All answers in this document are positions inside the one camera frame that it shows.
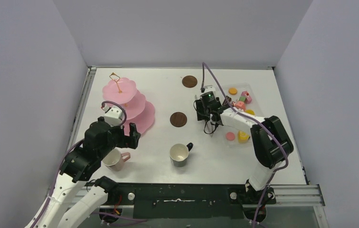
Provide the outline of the pink round macaron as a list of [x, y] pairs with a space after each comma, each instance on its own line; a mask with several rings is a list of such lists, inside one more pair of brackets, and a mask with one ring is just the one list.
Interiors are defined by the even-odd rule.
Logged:
[[228, 141], [233, 141], [235, 139], [235, 134], [233, 132], [227, 132], [226, 133], [226, 139]]

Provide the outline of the yellow swirl roll cake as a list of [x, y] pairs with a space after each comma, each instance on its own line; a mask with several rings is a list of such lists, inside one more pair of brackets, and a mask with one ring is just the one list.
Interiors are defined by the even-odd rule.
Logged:
[[246, 132], [243, 132], [243, 131], [238, 131], [238, 133], [237, 133], [238, 143], [240, 143], [240, 144], [247, 143], [249, 139], [250, 139], [249, 134], [247, 134]]

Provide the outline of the metal serving tongs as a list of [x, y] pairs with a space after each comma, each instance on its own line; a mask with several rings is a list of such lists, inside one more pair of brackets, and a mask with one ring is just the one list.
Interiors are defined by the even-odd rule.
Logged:
[[197, 96], [195, 96], [195, 101], [193, 103], [193, 107], [197, 114], [198, 121], [204, 121], [204, 128], [203, 132], [210, 137], [214, 134], [214, 126], [211, 124], [210, 117], [208, 116], [207, 112], [204, 110], [204, 106], [202, 100]]

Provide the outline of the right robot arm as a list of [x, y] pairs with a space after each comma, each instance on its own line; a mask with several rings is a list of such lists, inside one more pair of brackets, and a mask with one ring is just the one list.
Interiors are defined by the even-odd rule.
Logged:
[[294, 151], [281, 120], [277, 116], [250, 115], [230, 103], [222, 104], [214, 92], [201, 94], [193, 106], [199, 121], [250, 133], [258, 165], [246, 181], [245, 196], [249, 202], [257, 203], [274, 174], [288, 166], [288, 156]]

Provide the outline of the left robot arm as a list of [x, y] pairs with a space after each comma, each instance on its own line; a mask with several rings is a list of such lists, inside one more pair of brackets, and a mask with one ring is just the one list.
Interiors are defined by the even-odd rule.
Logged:
[[113, 149], [136, 149], [140, 137], [135, 123], [129, 124], [128, 135], [122, 123], [111, 125], [102, 116], [91, 123], [84, 138], [66, 152], [45, 201], [27, 227], [57, 228], [68, 223], [76, 228], [102, 203], [115, 203], [119, 197], [118, 184], [108, 177], [101, 177], [95, 182], [95, 190], [91, 190], [83, 201], [69, 207]]

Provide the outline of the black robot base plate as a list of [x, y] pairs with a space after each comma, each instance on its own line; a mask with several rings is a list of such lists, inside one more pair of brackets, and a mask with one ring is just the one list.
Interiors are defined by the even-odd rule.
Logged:
[[244, 184], [120, 183], [97, 212], [127, 216], [132, 210], [134, 219], [242, 219], [252, 218], [256, 208], [263, 215], [275, 203], [273, 188], [262, 196]]

